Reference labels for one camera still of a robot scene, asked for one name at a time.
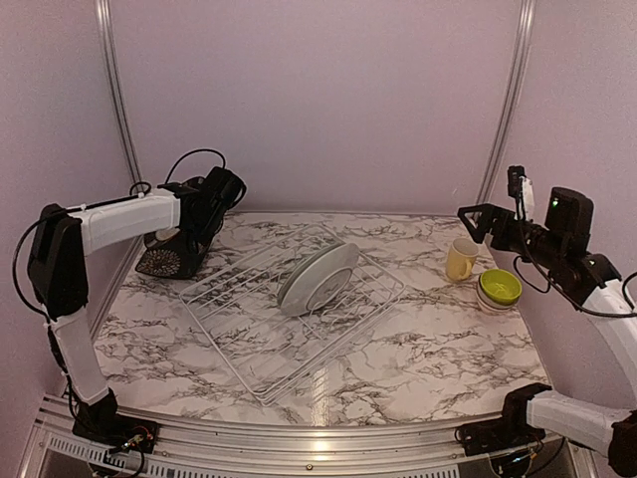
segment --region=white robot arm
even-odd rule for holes
[[[476,242],[492,235],[492,248],[517,252],[532,262],[576,310],[589,316],[637,396],[637,313],[626,283],[610,261],[586,250],[592,201],[555,187],[545,227],[533,224],[532,207],[526,207],[532,203],[531,182],[521,166],[509,169],[509,196],[516,200],[516,212],[481,204],[461,208],[458,215]],[[469,214],[476,220],[470,220]],[[458,435],[466,453],[474,455],[533,442],[545,429],[608,457],[620,476],[637,476],[637,410],[575,400],[541,383],[509,393],[502,418],[463,425]]]
[[[177,227],[180,213],[180,201],[172,192],[155,189],[142,197],[74,212],[69,217],[81,221],[82,246],[87,257],[109,244]],[[87,308],[56,317],[51,330],[80,401],[94,405],[105,398],[108,385],[91,341]]]
[[[116,413],[114,394],[102,375],[89,334],[85,257],[109,244],[171,228],[178,228],[186,252],[198,253],[210,244],[223,215],[243,197],[246,187],[225,167],[214,167],[205,179],[195,179],[197,187],[168,183],[100,204],[70,209],[46,206],[29,229],[37,227],[27,267],[41,310],[20,292],[14,260],[18,294],[45,316],[52,352],[69,381],[70,406],[73,398],[78,403],[74,433],[116,450],[136,446],[151,452],[157,425]]]

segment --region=table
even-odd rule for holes
[[[260,405],[218,357],[179,292],[298,228],[322,224],[406,284],[392,315],[289,395]],[[404,424],[497,412],[505,395],[547,381],[517,309],[486,315],[478,274],[452,284],[449,244],[467,236],[452,217],[237,213],[226,218],[190,281],[127,274],[96,341],[120,404],[185,417],[310,426]]]

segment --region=metal base frame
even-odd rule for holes
[[[155,450],[142,476],[153,478],[258,478],[274,476],[359,476],[365,478],[460,478],[468,458],[454,438],[466,419],[364,427],[251,425],[200,420],[125,409],[122,413],[159,423]],[[495,414],[475,417],[495,418]],[[139,456],[107,457],[107,447],[72,434],[68,403],[47,395],[27,446],[20,477],[40,476],[49,450],[113,470],[134,471]],[[546,442],[560,439],[556,435]],[[590,452],[571,447],[577,476],[596,478]],[[506,455],[513,450],[490,457]]]

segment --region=bowl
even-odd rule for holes
[[[494,316],[496,314],[502,314],[502,313],[504,313],[504,312],[506,312],[508,310],[508,309],[494,309],[493,307],[491,307],[487,303],[485,303],[482,299],[480,299],[480,297],[477,297],[477,299],[478,299],[478,301],[477,301],[478,302],[478,307],[485,314],[489,314],[491,316]]]
[[[490,269],[480,275],[479,288],[501,306],[513,306],[522,294],[522,283],[511,272]]]
[[[482,288],[480,287],[480,282],[476,284],[476,295],[478,296],[478,305],[486,306],[490,310],[490,312],[504,312],[508,309],[511,309],[515,305],[510,304],[508,306],[503,306],[502,304],[498,304],[496,301],[493,301],[487,296],[487,294],[485,294],[485,291],[482,290]]]

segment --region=dish rack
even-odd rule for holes
[[[349,283],[328,304],[301,317],[284,316],[277,295],[295,267],[343,243],[323,226],[307,226],[179,295],[224,362],[263,405],[325,366],[376,324],[405,289],[360,253]]]

